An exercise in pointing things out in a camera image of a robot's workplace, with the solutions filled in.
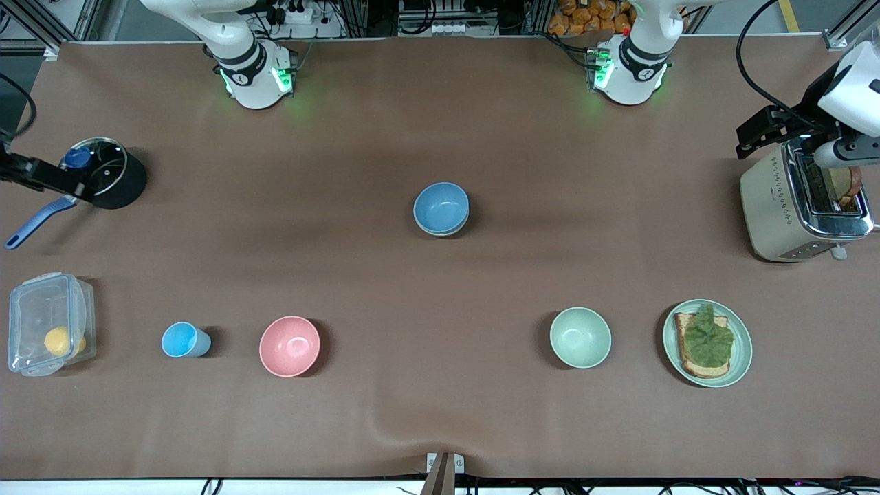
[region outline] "lettuce leaf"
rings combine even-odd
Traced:
[[[715,309],[706,304],[685,329],[685,351],[690,359],[707,368],[724,366],[733,348],[733,332],[715,323]]]

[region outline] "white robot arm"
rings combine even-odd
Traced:
[[[818,106],[840,123],[841,136],[816,149],[816,165],[880,164],[880,24],[862,34],[840,58]]]
[[[638,19],[628,36],[615,34],[599,48],[609,52],[593,87],[623,105],[639,105],[660,87],[666,59],[684,30],[679,6],[720,4],[726,0],[631,0]]]
[[[256,0],[141,0],[195,33],[220,65],[226,90],[243,107],[271,107],[293,93],[296,56],[270,40],[257,40],[236,13]]]

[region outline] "blue lid knob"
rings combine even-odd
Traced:
[[[92,152],[87,148],[71,148],[64,155],[64,165],[67,168],[85,168],[92,160]]]

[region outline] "blue bowl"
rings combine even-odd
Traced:
[[[413,205],[415,223],[436,237],[453,235],[465,226],[470,203],[465,190],[451,182],[427,186]]]

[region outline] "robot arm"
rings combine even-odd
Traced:
[[[795,113],[771,105],[737,128],[737,156],[796,137],[823,168],[880,165],[880,23],[807,88]]]
[[[623,105],[639,105],[660,87],[666,59],[684,30],[679,6],[715,5],[726,0],[631,0],[638,19],[628,36],[615,34],[600,48],[608,50],[606,68],[593,87]]]
[[[6,151],[6,145],[0,143],[0,181],[15,182],[40,192],[51,189],[65,195],[81,197],[84,192],[81,175],[41,159],[10,153]]]
[[[220,65],[227,91],[243,107],[271,107],[281,97],[292,95],[296,54],[274,41],[257,40],[245,19],[236,13],[252,7],[256,0],[141,2],[147,9],[181,23],[205,42]]]

